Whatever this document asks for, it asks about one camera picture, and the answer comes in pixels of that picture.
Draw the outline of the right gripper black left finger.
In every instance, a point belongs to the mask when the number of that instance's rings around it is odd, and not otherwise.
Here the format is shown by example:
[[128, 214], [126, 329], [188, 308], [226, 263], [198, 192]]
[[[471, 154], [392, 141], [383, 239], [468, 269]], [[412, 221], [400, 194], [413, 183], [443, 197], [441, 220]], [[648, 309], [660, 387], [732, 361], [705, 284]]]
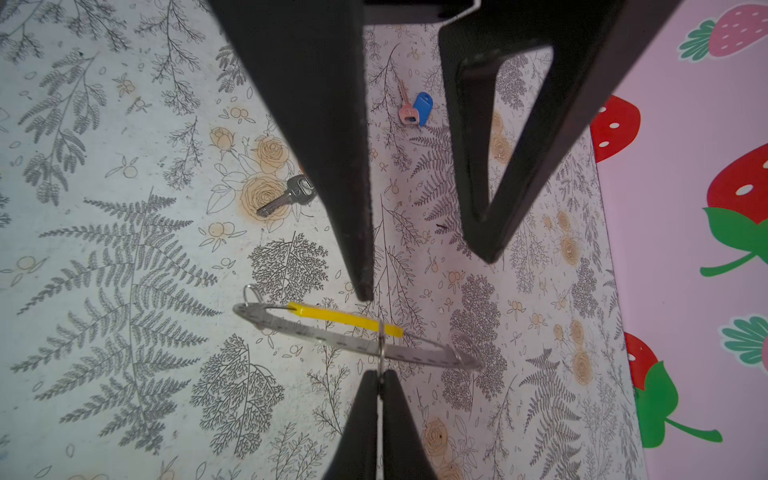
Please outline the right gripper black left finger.
[[375, 371], [366, 371], [323, 479], [369, 480], [376, 478], [378, 385]]

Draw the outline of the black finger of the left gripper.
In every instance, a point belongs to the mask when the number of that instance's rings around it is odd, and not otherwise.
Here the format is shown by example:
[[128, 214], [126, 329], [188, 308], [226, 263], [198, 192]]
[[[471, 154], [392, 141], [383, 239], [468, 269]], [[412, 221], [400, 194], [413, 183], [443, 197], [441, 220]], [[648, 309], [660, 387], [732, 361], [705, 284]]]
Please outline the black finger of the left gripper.
[[258, 93], [326, 209], [358, 298], [373, 298], [360, 1], [213, 1]]
[[[463, 238], [498, 260], [551, 174], [631, 70], [675, 1], [483, 1], [438, 34]], [[498, 71], [549, 47], [552, 60], [496, 193], [489, 147]]]

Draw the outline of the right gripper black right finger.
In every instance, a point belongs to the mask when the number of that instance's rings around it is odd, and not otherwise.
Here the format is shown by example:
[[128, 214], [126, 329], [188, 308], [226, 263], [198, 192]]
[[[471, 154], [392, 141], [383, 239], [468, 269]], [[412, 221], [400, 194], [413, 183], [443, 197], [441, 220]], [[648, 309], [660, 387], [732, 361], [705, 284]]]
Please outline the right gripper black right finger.
[[437, 479], [394, 370], [383, 373], [380, 398], [383, 406], [383, 478]]

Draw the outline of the key with blue tag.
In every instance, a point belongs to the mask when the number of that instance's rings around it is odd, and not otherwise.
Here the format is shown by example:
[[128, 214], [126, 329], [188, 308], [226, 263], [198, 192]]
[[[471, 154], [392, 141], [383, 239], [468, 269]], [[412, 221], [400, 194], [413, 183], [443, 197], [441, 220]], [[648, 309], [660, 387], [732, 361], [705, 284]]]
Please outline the key with blue tag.
[[405, 126], [425, 126], [434, 106], [433, 98], [426, 92], [420, 92], [411, 102], [403, 80], [399, 81], [399, 91], [402, 99], [398, 110], [400, 122]]

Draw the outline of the grey keyring loop yellow tag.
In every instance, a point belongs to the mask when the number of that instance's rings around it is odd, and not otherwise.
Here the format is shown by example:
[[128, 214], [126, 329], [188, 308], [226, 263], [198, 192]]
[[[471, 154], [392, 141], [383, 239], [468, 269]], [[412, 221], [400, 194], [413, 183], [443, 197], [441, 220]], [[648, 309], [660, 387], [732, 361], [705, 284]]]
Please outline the grey keyring loop yellow tag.
[[439, 342], [356, 313], [296, 302], [271, 304], [253, 284], [243, 288], [243, 300], [233, 313], [260, 331], [376, 357], [380, 370], [388, 361], [469, 371], [482, 367], [471, 340], [460, 332]]

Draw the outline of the key with red tag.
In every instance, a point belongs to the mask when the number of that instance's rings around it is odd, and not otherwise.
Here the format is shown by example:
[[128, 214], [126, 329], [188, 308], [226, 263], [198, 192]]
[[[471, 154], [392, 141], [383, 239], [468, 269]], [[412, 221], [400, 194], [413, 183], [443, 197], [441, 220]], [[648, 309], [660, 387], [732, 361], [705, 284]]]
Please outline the key with red tag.
[[304, 175], [296, 175], [287, 180], [286, 190], [275, 200], [270, 201], [257, 210], [257, 215], [269, 217], [283, 206], [309, 204], [317, 195], [314, 185]]

